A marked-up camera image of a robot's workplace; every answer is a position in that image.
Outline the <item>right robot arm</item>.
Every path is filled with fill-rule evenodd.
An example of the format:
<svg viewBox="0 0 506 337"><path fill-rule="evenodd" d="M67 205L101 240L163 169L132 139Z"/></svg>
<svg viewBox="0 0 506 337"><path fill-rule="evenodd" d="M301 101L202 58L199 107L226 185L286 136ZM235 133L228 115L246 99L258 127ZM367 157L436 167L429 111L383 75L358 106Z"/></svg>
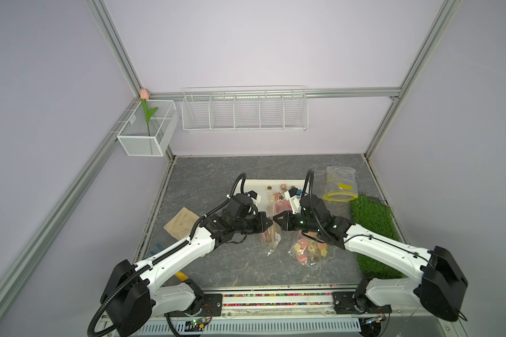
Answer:
<svg viewBox="0 0 506 337"><path fill-rule="evenodd" d="M274 216L285 231L300 231L310 240L372 258L403 274L402 279L363 279L354 294L359 312L366 305L413 306L448 322L466 320L462 305L469 282L453 254L443 247L414 247L333 216L313 193L314 172L309 170L302 189L284 193L292 207Z"/></svg>

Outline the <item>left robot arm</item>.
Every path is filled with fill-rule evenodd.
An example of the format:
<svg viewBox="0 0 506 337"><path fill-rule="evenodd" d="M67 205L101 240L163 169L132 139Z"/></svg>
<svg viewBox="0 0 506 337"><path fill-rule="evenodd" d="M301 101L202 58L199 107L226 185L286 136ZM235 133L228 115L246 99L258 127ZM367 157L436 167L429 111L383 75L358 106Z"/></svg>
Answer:
<svg viewBox="0 0 506 337"><path fill-rule="evenodd" d="M152 257L135 263L123 260L113 268L101 305L88 325L88 336L113 331L130 336L153 315L201 310L205 294L195 282L187 279L177 286L163 285L198 258L232 243L235 234L259 234L271 227L272 220L258 210L257 193L245 191L246 177L241 173L226 199L199 217L187 236Z"/></svg>

